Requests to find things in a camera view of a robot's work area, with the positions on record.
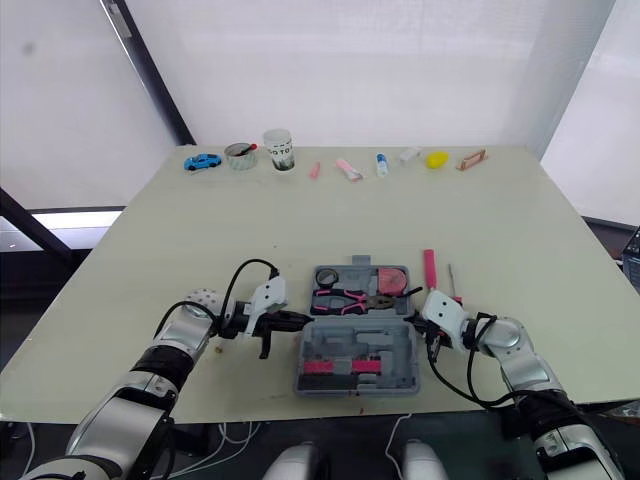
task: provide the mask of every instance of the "blue toy car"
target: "blue toy car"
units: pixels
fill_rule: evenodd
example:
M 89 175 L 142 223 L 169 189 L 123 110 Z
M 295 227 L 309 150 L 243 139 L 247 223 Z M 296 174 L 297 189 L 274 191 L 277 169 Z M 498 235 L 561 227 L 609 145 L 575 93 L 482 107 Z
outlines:
M 222 163 L 220 155 L 213 153 L 201 153 L 195 157 L 189 157 L 184 161 L 185 170 L 197 170 L 199 168 L 217 167 Z

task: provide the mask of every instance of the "gray tool case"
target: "gray tool case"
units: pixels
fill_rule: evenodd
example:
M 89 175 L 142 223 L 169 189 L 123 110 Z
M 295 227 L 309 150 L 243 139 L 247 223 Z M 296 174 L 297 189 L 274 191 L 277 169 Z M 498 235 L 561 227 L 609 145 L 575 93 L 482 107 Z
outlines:
M 315 321 L 302 330 L 295 391 L 306 396 L 399 396 L 420 389 L 416 333 L 404 318 L 413 313 L 410 297 L 364 314 L 318 315 L 314 307 L 343 308 L 349 298 L 314 296 L 327 289 L 317 283 L 318 272 L 333 270 L 337 281 L 329 288 L 378 293 L 378 269 L 401 270 L 410 289 L 409 271 L 399 265 L 371 265 L 371 257 L 354 255 L 352 265 L 321 265 L 313 272 L 310 314 Z

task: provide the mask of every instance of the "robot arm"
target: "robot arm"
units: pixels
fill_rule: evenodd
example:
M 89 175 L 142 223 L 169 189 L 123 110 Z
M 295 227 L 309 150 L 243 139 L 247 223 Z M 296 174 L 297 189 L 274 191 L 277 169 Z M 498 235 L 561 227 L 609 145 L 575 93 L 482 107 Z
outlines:
M 301 330 L 312 320 L 274 311 L 286 305 L 279 276 L 258 287 L 251 302 L 231 298 L 224 314 L 222 305 L 221 295 L 201 289 L 171 307 L 142 357 L 78 425 L 66 456 L 23 480 L 149 478 L 168 446 L 171 410 L 210 337 L 235 338 L 240 332 L 262 337 L 260 358 L 267 358 L 273 330 Z
M 429 294 L 421 316 L 437 327 L 436 335 L 427 335 L 427 342 L 431 343 L 427 348 L 435 346 L 436 355 L 440 339 L 445 338 L 459 352 L 470 351 L 477 342 L 480 352 L 498 360 L 502 378 L 515 394 L 516 405 L 549 478 L 624 478 L 597 434 L 582 420 L 584 417 L 576 415 L 577 409 L 563 407 L 572 404 L 549 364 L 534 351 L 520 322 L 485 314 L 469 319 L 456 301 L 437 290 Z

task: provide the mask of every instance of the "white curtain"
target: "white curtain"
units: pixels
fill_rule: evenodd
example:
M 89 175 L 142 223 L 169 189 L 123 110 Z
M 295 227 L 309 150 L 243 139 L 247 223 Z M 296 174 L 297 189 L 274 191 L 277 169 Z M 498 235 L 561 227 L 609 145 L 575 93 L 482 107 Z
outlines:
M 637 0 L 617 0 L 542 165 L 582 215 L 640 225 Z
M 541 156 L 612 0 L 129 0 L 196 140 L 523 144 Z
M 100 2 L 0 2 L 0 184 L 25 208 L 126 205 L 173 148 Z

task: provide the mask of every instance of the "white cable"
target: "white cable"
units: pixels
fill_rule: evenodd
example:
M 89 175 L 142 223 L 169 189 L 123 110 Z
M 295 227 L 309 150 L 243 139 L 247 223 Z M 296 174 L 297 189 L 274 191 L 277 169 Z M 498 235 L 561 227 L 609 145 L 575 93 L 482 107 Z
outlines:
M 217 462 L 213 462 L 213 463 L 210 463 L 210 464 L 208 464 L 208 465 L 203 465 L 203 466 L 198 467 L 198 468 L 193 468 L 193 467 L 195 467 L 195 466 L 196 466 L 196 465 L 194 464 L 194 465 L 192 465 L 192 467 L 191 467 L 191 468 L 189 468 L 189 470 L 188 470 L 188 471 L 186 471 L 186 472 L 184 472 L 184 473 L 180 473 L 180 474 L 178 474 L 178 475 L 176 475 L 176 476 L 186 475 L 187 473 L 197 472 L 198 470 L 204 470 L 205 468 L 209 468 L 209 467 L 215 467 L 216 465 L 220 465 L 221 463 L 227 462 L 227 461 L 231 460 L 232 458 L 237 457 L 237 456 L 238 456 L 238 455 L 240 455 L 242 452 L 244 452 L 245 448 L 247 448 L 247 446 L 249 445 L 249 442 L 251 441 L 251 439 L 253 438 L 253 436 L 254 436 L 254 435 L 256 434 L 256 432 L 260 429 L 260 425 L 261 425 L 261 424 L 258 424 L 258 426 L 256 427 L 255 431 L 252 431 L 252 429 L 251 429 L 251 427 L 252 427 L 252 426 L 251 426 L 251 422 L 249 422 L 249 434 L 247 435 L 247 438 L 245 438 L 245 440 L 244 440 L 244 442 L 243 442 L 243 445 L 242 445 L 242 448 L 241 448 L 240 450 L 238 450 L 236 453 L 233 453 L 233 454 L 229 455 L 228 457 L 223 458 L 222 460 L 218 460 Z
M 249 424 L 249 433 L 248 433 L 249 438 L 253 437 L 256 433 L 258 433 L 258 428 L 260 428 L 260 424 L 258 424 L 258 427 L 253 431 L 253 433 L 251 433 L 251 424 Z M 225 432 L 223 432 L 222 424 L 218 425 L 218 430 L 220 431 L 220 435 L 224 437 L 225 441 L 232 445 L 240 445 L 241 443 L 244 443 L 247 441 L 246 438 L 243 438 L 242 440 L 234 440 L 233 438 L 230 438 Z
M 169 475 L 169 478 L 175 478 L 175 477 L 178 477 L 180 475 L 184 475 L 185 473 L 188 473 L 189 470 L 192 469 L 193 467 L 197 467 L 198 465 L 202 465 L 204 462 L 206 462 L 208 460 L 211 460 L 218 453 L 220 453 L 220 450 L 222 450 L 222 447 L 224 446 L 224 442 L 225 442 L 225 438 L 226 438 L 226 433 L 227 433 L 227 424 L 226 423 L 223 423 L 223 424 L 220 425 L 220 433 L 222 434 L 222 438 L 220 439 L 220 444 L 218 445 L 218 447 L 214 450 L 214 452 L 212 454 L 207 455 L 202 460 L 198 460 L 196 463 L 193 463 L 193 464 L 191 464 L 191 465 L 189 465 L 187 467 L 184 467 L 181 470 L 176 470 L 171 475 Z M 151 477 L 149 480 L 159 480 L 160 478 L 162 478 L 162 475 L 155 475 L 155 476 Z
M 396 467 L 396 472 L 398 473 L 398 478 L 400 480 L 404 480 L 404 477 L 402 476 L 402 470 L 400 470 L 400 465 L 398 465 L 398 462 L 396 461 L 395 458 L 393 458 L 393 456 L 389 453 L 389 447 L 391 447 L 391 442 L 393 442 L 393 437 L 396 434 L 396 430 L 398 429 L 398 425 L 400 425 L 400 422 L 402 420 L 406 420 L 407 418 L 411 418 L 411 413 L 408 415 L 403 415 L 402 417 L 398 418 L 398 420 L 396 421 L 396 424 L 393 426 L 393 429 L 391 430 L 391 436 L 389 437 L 389 441 L 387 442 L 387 448 L 384 449 L 384 456 L 387 457 L 389 460 L 391 460 L 391 463 L 393 463 L 393 466 Z
M 206 457 L 204 457 L 202 460 L 198 460 L 196 463 L 193 463 L 191 465 L 189 465 L 188 467 L 185 467 L 181 470 L 178 470 L 176 472 L 173 472 L 171 475 L 169 475 L 169 478 L 176 478 L 179 477 L 180 475 L 184 475 L 185 473 L 189 473 L 189 471 L 193 468 L 193 467 L 197 467 L 198 465 L 202 465 L 204 462 L 207 462 L 209 460 L 211 460 L 213 457 L 215 457 L 218 453 L 220 453 L 220 450 L 222 450 L 222 447 L 224 447 L 224 443 L 225 443 L 225 438 L 226 438 L 226 433 L 227 433 L 227 424 L 223 423 L 223 430 L 224 430 L 224 435 L 222 436 L 222 438 L 220 439 L 220 444 L 218 445 L 218 448 L 216 448 L 214 450 L 214 452 L 210 455 L 207 455 Z
M 33 456 L 36 453 L 36 436 L 33 433 L 33 426 L 27 422 L 27 430 L 29 430 L 29 438 L 31 439 L 31 453 L 29 454 L 29 460 L 27 460 L 27 465 L 24 467 L 24 472 L 22 472 L 22 476 L 24 477 L 29 468 L 31 468 L 31 462 L 33 462 Z

